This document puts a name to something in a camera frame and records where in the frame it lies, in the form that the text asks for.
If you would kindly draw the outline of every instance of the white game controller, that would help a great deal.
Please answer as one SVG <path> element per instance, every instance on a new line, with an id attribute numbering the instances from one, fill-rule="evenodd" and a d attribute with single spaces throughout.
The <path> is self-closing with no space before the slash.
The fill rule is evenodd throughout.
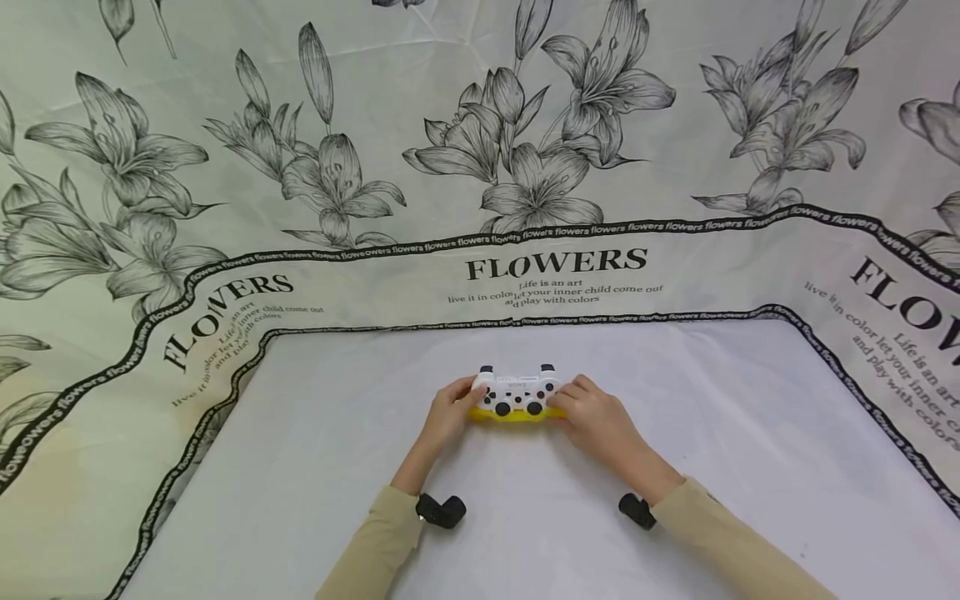
<path id="1" fill-rule="evenodd" d="M 540 365 L 539 377 L 497 377 L 493 374 L 493 367 L 486 365 L 473 379 L 471 389 L 482 385 L 489 389 L 470 409 L 470 416 L 474 419 L 514 422 L 565 417 L 564 411 L 546 405 L 546 399 L 563 385 L 557 379 L 553 365 Z"/>

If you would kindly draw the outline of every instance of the person's left hand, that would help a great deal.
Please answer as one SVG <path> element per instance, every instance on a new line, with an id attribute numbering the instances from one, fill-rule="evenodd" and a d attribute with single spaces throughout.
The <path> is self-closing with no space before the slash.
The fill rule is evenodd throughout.
<path id="1" fill-rule="evenodd" d="M 461 377 L 437 392 L 420 432 L 419 443 L 439 452 L 463 430 L 470 408 L 487 392 L 485 385 L 470 390 L 474 376 Z"/>

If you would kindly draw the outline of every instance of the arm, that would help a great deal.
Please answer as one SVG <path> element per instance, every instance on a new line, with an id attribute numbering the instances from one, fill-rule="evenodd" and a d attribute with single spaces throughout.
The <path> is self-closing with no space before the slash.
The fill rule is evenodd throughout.
<path id="1" fill-rule="evenodd" d="M 746 600 L 835 598 L 773 544 L 684 479 L 640 436 L 623 404 L 583 375 L 547 405 L 567 437 L 647 500 L 660 526 L 703 559 Z"/>
<path id="2" fill-rule="evenodd" d="M 374 500 L 367 519 L 326 576 L 315 600 L 385 598 L 396 572 L 417 547 L 423 521 L 417 500 L 444 447 L 463 429 L 467 412 L 486 387 L 470 391 L 473 377 L 457 379 L 433 399 L 420 436 L 390 485 Z"/>

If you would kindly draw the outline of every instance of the beige sleeve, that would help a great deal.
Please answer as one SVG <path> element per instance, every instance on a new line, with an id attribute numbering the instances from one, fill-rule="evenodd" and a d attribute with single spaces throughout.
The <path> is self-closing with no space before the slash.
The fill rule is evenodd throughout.
<path id="1" fill-rule="evenodd" d="M 417 498 L 387 486 L 314 596 L 316 600 L 380 600 L 417 547 L 423 521 Z"/>
<path id="2" fill-rule="evenodd" d="M 687 478 L 651 512 L 745 600 L 836 598 L 693 479 Z"/>

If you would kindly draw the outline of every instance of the finger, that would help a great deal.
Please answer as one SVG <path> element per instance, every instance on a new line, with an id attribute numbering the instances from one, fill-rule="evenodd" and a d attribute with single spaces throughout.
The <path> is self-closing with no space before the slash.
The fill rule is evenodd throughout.
<path id="1" fill-rule="evenodd" d="M 580 399 L 580 400 L 587 399 L 587 397 L 589 396 L 589 393 L 587 392 L 587 390 L 581 388 L 578 385 L 573 384 L 572 382 L 564 384 L 564 386 L 557 393 L 566 394 L 570 397 Z"/>
<path id="2" fill-rule="evenodd" d="M 559 408 L 565 413 L 570 413 L 570 409 L 576 403 L 576 399 L 573 396 L 568 396 L 564 393 L 564 388 L 561 388 L 559 392 L 552 395 L 546 400 L 546 405 L 550 408 Z"/>
<path id="3" fill-rule="evenodd" d="M 464 394 L 469 392 L 470 386 L 473 384 L 473 379 L 475 378 L 476 375 L 467 375 L 457 379 L 440 390 L 440 396 L 443 396 L 448 402 L 453 402 L 457 398 L 463 397 Z"/>
<path id="4" fill-rule="evenodd" d="M 466 396 L 454 402 L 453 406 L 454 408 L 459 409 L 461 412 L 463 412 L 464 415 L 466 415 L 471 408 L 477 405 L 477 403 L 480 401 L 480 398 L 485 396 L 486 393 L 487 393 L 487 385 L 486 384 L 481 385 L 475 390 L 471 390 L 469 394 L 467 394 Z"/>
<path id="5" fill-rule="evenodd" d="M 592 379 L 582 373 L 574 377 L 572 383 L 578 388 L 587 390 L 593 394 L 603 394 L 603 390 L 600 389 L 600 386 L 593 383 Z"/>

